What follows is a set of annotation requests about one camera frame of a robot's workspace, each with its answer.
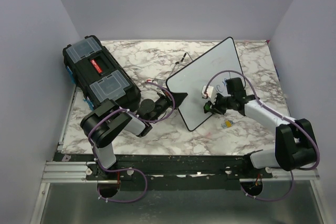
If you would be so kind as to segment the green black whiteboard eraser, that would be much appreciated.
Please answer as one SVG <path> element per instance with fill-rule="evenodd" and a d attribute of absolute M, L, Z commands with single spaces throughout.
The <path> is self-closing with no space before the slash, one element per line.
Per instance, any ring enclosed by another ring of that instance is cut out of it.
<path fill-rule="evenodd" d="M 212 104 L 210 102 L 206 102 L 203 107 L 204 113 L 211 113 L 212 112 L 211 106 Z"/>

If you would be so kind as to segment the white whiteboard black frame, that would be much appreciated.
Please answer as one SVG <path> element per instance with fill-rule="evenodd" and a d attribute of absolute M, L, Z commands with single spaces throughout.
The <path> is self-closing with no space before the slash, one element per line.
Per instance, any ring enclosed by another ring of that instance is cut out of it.
<path fill-rule="evenodd" d="M 226 97 L 224 81 L 239 77 L 238 72 L 243 72 L 242 67 L 234 40 L 228 37 L 167 78 L 166 86 L 171 93 L 187 94 L 178 111 L 189 131 L 212 116 L 203 109 L 207 102 L 202 97 L 203 87 L 210 83 L 215 92 Z"/>

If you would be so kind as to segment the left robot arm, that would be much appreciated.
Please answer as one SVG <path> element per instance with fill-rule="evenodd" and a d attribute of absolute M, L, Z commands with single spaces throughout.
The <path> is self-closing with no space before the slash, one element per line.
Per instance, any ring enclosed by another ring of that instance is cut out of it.
<path fill-rule="evenodd" d="M 187 93 L 158 93 L 156 101 L 145 99 L 140 103 L 136 114 L 124 109 L 113 100 L 106 100 L 97 109 L 85 116 L 80 126 L 99 164 L 98 173 L 104 179 L 116 175 L 117 161 L 112 141 L 123 131 L 137 137 L 144 137 L 152 130 L 152 124 L 162 121 L 167 109 L 175 110 L 187 97 Z"/>

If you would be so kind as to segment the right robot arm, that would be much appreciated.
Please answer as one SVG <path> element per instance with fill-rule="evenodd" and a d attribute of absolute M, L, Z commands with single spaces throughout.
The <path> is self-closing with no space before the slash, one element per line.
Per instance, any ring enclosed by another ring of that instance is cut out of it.
<path fill-rule="evenodd" d="M 247 161 L 241 165 L 241 171 L 246 177 L 255 177 L 261 168 L 291 171 L 317 162 L 318 148 L 308 120 L 286 117 L 265 105 L 256 95 L 248 95 L 241 78 L 231 78 L 225 82 L 226 97 L 210 85 L 203 86 L 202 96 L 208 100 L 204 112 L 223 115 L 227 110 L 237 111 L 255 120 L 275 136 L 274 148 L 247 154 Z"/>

